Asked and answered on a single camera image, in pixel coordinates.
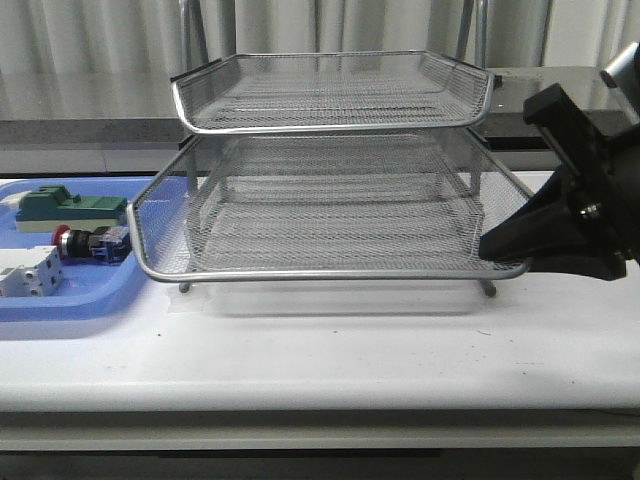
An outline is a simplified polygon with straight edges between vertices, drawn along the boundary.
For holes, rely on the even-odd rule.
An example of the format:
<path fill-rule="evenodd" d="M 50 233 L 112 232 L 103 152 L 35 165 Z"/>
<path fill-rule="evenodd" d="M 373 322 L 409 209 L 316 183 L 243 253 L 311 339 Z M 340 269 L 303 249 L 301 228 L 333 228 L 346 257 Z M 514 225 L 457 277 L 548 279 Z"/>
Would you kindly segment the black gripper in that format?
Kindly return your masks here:
<path fill-rule="evenodd" d="M 560 159 L 544 185 L 485 233 L 483 260 L 531 261 L 538 273 L 606 281 L 639 258 L 639 130 L 606 136 L 559 84 L 524 103 L 524 120 Z"/>

